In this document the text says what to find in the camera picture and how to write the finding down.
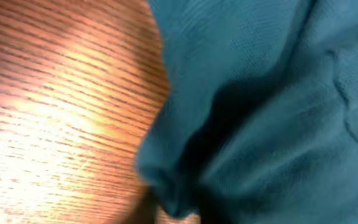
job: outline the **garment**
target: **garment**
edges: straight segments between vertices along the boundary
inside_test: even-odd
[[[172,90],[137,168],[164,209],[358,223],[358,0],[149,3]]]

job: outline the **teal fabric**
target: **teal fabric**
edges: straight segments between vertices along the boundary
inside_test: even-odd
[[[174,217],[358,223],[358,0],[150,0],[171,93],[137,168]]]

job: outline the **knit fabric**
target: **knit fabric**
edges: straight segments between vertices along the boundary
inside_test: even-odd
[[[137,168],[174,217],[358,223],[358,0],[150,0],[171,93]]]

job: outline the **wooden table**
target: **wooden table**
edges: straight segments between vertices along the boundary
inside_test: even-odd
[[[0,223],[128,211],[169,90],[160,51],[145,1],[0,0]]]

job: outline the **brown wood grain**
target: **brown wood grain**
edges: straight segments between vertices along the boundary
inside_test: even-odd
[[[0,223],[129,211],[169,90],[160,51],[145,1],[0,0]]]

